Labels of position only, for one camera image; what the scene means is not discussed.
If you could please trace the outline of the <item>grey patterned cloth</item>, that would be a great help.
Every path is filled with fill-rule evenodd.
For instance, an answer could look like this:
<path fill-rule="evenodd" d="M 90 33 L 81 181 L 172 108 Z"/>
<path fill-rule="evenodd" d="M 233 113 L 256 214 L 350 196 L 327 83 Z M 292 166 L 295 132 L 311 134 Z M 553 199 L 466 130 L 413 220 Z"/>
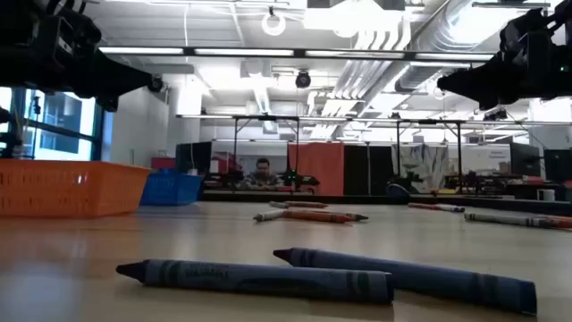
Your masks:
<path fill-rule="evenodd" d="M 427 144 L 391 146 L 393 171 L 408 187 L 420 193 L 444 187 L 450 172 L 449 149 Z"/>

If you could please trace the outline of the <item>black background rig frame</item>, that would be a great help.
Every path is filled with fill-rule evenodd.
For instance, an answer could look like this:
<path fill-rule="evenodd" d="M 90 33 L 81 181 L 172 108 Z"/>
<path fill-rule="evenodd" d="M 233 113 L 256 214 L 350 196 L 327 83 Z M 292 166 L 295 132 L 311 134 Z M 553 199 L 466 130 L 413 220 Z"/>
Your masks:
<path fill-rule="evenodd" d="M 273 114 L 259 114 L 259 115 L 234 115 L 232 117 L 234 120 L 234 133 L 233 133 L 233 155 L 234 155 L 234 168 L 238 166 L 238 154 L 237 154 L 237 143 L 238 143 L 238 134 L 241 131 L 239 127 L 239 120 L 245 120 L 245 125 L 247 125 L 251 120 L 258 120 L 260 122 L 285 122 L 289 125 L 289 121 L 295 122 L 297 127 L 293 128 L 292 131 L 295 134 L 295 140 L 286 140 L 286 152 L 289 152 L 289 146 L 292 142 L 295 143 L 296 155 L 295 155 L 295 167 L 294 170 L 299 173 L 299 130 L 300 130 L 300 119 L 298 116 L 287 116 L 287 115 L 273 115 Z"/>
<path fill-rule="evenodd" d="M 462 177 L 464 175 L 462 169 L 462 125 L 463 122 L 460 120 L 435 118 L 400 119 L 396 122 L 396 137 L 392 145 L 427 144 L 431 146 L 446 146 L 449 149 L 450 158 L 450 172 L 447 175 L 456 174 Z M 426 194 L 438 194 L 443 188 Z"/>

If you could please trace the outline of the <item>silver ventilation duct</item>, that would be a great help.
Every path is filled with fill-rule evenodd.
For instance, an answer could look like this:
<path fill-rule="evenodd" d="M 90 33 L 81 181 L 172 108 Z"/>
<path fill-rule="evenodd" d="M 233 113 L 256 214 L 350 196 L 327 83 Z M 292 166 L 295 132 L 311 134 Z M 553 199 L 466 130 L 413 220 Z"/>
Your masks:
<path fill-rule="evenodd" d="M 497 34 L 512 13 L 503 8 L 474 7 L 474 2 L 495 0 L 449 0 L 428 25 L 406 46 L 409 51 L 473 51 Z"/>

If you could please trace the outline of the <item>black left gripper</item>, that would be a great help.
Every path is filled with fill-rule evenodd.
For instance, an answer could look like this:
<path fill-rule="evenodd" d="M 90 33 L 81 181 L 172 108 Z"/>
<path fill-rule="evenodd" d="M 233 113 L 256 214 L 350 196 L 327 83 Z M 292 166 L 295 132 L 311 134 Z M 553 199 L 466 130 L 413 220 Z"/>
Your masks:
<path fill-rule="evenodd" d="M 63 85 L 78 97 L 94 97 L 107 112 L 116 112 L 119 96 L 154 84 L 154 76 L 103 54 L 97 44 L 100 29 L 82 13 L 48 14 L 54 33 L 54 62 L 62 70 Z"/>

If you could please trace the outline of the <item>person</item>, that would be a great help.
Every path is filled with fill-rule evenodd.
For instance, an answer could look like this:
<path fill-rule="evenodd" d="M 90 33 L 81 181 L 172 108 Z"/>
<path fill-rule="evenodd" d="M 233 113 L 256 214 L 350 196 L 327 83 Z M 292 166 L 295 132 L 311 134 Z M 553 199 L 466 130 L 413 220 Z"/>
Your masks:
<path fill-rule="evenodd" d="M 243 190 L 252 191 L 277 191 L 283 186 L 283 180 L 271 172 L 270 162 L 267 158 L 259 158 L 256 162 L 256 170 L 248 174 L 240 184 Z"/>

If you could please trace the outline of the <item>cluttered background table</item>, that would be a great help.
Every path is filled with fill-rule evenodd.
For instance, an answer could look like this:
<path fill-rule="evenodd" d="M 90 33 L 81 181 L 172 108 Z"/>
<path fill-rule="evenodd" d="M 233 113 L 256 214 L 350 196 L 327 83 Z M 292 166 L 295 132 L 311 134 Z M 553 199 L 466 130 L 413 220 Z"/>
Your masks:
<path fill-rule="evenodd" d="M 450 174 L 445 176 L 442 191 L 502 199 L 539 199 L 543 191 L 548 191 L 549 196 L 553 193 L 555 201 L 572 201 L 572 181 L 554 182 L 527 175 L 470 172 L 459 177 Z"/>

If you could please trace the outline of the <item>black monitor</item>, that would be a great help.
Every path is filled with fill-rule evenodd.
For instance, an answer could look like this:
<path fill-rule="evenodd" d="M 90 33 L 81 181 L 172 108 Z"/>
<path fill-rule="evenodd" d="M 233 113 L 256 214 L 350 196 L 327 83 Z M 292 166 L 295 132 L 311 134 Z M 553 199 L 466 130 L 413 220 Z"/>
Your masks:
<path fill-rule="evenodd" d="M 510 171 L 514 175 L 540 176 L 541 156 L 539 148 L 526 144 L 510 143 Z"/>
<path fill-rule="evenodd" d="M 572 148 L 543 151 L 546 179 L 564 183 L 572 181 Z"/>
<path fill-rule="evenodd" d="M 209 174 L 212 156 L 212 142 L 178 144 L 175 149 L 175 169 L 180 173 L 196 170 L 198 174 Z"/>

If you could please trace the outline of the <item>blue crayon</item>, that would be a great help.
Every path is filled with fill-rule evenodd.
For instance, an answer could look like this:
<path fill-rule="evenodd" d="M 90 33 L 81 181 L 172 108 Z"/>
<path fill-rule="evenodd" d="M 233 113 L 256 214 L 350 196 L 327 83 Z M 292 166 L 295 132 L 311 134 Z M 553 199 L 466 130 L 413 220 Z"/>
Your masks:
<path fill-rule="evenodd" d="M 379 304 L 394 299 L 391 276 L 377 271 L 174 259 L 145 259 L 115 271 L 152 287 Z"/>
<path fill-rule="evenodd" d="M 535 284 L 526 280 L 307 248 L 274 250 L 273 254 L 294 267 L 382 271 L 392 275 L 394 287 L 400 290 L 537 314 Z"/>

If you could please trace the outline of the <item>orange plastic basket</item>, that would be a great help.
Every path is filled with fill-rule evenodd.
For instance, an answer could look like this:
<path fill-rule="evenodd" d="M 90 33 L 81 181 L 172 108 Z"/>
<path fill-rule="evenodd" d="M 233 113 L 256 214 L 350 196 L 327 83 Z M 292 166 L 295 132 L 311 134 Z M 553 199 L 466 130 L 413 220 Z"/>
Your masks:
<path fill-rule="evenodd" d="M 0 159 L 0 218 L 134 212 L 150 170 L 102 161 Z"/>

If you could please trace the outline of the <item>blue rounded chair back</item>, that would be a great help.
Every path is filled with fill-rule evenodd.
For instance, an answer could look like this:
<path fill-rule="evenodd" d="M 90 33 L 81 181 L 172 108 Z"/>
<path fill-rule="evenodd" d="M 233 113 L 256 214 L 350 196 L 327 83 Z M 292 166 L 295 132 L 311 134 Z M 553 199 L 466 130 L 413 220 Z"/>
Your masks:
<path fill-rule="evenodd" d="M 410 192 L 397 183 L 390 183 L 386 187 L 386 195 L 392 199 L 408 199 Z"/>

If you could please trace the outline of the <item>black partition panel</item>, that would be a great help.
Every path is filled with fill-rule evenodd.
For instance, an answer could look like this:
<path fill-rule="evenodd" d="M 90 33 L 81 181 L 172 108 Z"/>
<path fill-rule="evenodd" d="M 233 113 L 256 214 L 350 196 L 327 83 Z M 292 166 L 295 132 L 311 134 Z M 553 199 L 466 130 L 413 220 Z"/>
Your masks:
<path fill-rule="evenodd" d="M 344 194 L 382 196 L 394 176 L 391 147 L 344 147 Z"/>

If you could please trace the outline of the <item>black tripod stand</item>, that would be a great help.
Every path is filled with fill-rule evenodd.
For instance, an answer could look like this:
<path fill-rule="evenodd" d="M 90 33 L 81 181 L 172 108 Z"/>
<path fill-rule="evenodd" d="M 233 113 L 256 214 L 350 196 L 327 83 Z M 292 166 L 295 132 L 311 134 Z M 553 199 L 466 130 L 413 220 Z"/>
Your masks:
<path fill-rule="evenodd" d="M 39 104 L 40 97 L 35 96 L 33 98 L 33 116 L 32 120 L 36 123 L 38 121 L 38 117 L 41 113 L 41 106 Z M 33 128 L 33 136 L 32 136 L 32 148 L 31 148 L 31 158 L 34 159 L 36 156 L 36 142 L 38 137 L 38 128 Z"/>

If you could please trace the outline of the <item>blue plastic basket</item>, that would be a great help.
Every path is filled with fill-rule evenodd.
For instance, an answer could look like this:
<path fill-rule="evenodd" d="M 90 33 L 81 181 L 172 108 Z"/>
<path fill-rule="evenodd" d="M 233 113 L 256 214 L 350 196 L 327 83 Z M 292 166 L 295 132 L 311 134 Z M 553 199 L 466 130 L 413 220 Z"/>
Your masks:
<path fill-rule="evenodd" d="M 141 206 L 185 206 L 198 199 L 203 178 L 177 172 L 152 173 L 139 204 Z"/>

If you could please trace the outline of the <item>black beam with light strips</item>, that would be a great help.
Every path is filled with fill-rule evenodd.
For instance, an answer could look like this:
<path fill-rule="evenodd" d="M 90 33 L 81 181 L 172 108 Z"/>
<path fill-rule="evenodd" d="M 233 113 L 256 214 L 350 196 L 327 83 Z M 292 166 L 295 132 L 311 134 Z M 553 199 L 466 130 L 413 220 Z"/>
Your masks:
<path fill-rule="evenodd" d="M 326 60 L 374 60 L 484 63 L 494 53 L 480 52 L 419 52 L 402 50 L 305 49 L 258 47 L 100 47 L 107 55 L 141 56 L 204 56 L 204 57 L 259 57 Z"/>

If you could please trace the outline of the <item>orange partition panel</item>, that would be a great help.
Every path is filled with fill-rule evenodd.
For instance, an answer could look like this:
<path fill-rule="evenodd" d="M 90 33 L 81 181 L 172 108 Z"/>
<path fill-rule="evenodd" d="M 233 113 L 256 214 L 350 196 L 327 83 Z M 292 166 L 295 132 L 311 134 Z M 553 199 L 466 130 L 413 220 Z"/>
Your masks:
<path fill-rule="evenodd" d="M 342 143 L 289 144 L 290 165 L 297 168 L 300 175 L 313 176 L 320 182 L 316 195 L 342 196 L 344 148 Z"/>

